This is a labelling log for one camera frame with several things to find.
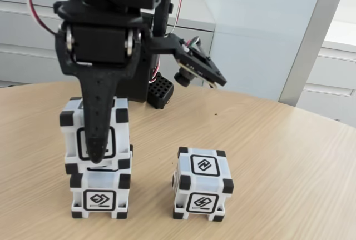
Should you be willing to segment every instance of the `black bracket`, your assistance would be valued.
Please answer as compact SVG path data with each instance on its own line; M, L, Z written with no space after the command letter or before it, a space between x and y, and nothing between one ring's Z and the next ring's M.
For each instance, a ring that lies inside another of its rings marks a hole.
M81 65L73 60L67 48L66 23L56 35L56 52L62 72L79 79L82 88L85 137L88 155L93 163L100 163L105 155L110 127L112 99L117 84L134 76L140 59L141 41L133 37L133 51L125 67L115 65Z

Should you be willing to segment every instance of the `stacked cubes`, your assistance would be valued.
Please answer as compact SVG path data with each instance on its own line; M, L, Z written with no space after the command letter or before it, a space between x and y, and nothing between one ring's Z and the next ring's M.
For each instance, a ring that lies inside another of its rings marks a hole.
M99 164L92 163L87 153L82 98L71 98L60 124L66 142L66 173L71 175L72 217L109 212L112 218L127 218L133 153L127 99L114 99L107 150Z

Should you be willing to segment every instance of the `drawer handle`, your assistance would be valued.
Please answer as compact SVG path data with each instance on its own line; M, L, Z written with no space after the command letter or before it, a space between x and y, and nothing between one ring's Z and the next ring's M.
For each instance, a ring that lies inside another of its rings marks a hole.
M304 87L304 91L333 94L335 96L352 97L355 94L354 89L334 87L334 86L322 86L321 84L307 83Z

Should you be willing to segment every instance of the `white drawer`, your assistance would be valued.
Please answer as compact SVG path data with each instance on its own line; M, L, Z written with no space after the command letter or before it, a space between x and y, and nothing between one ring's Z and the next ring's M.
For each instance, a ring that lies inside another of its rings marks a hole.
M52 30L58 30L59 19L42 19ZM55 49L55 38L35 24L30 15L0 11L0 21L0 44Z
M54 51L0 46L0 80L19 83L73 81L63 75Z
M356 54L322 48L307 82L356 89Z
M296 106L356 127L355 97L303 91Z

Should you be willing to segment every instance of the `black corner cap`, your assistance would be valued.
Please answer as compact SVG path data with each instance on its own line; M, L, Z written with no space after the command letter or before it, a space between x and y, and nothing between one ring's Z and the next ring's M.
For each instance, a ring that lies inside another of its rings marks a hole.
M73 219L82 219L83 214L80 211L72 211L72 218Z
M217 150L217 151L216 151L216 154L217 154L219 157L226 157L226 153L225 153L225 151L223 151L223 150Z
M224 189L222 192L224 194L232 194L234 191L234 182L231 179L224 179Z
M118 168L119 169L130 169L131 161L129 158L127 159L119 159Z
M190 176L189 175L181 175L179 180L179 189L180 190L189 190L190 189Z
M180 156L180 153L188 153L188 148L187 147L179 147L179 149L178 149L178 158Z
M118 108L116 110L116 123L125 123L125 122L128 122L128 109Z
M68 175L78 174L79 173L78 164L77 163L66 164L66 173Z
M173 207L173 219L183 219L183 213L179 212L174 212L174 207Z
M118 182L119 189L130 189L131 186L131 174L120 174L120 180Z
M73 174L70 180L71 188L82 188L82 178L83 178L82 173Z
M60 125L61 126L73 126L73 114L74 111L62 111L60 115Z
M116 218L117 219L127 219L128 212L118 212Z
M222 215L215 215L214 219L212 220L213 222L222 222L224 219L224 216Z

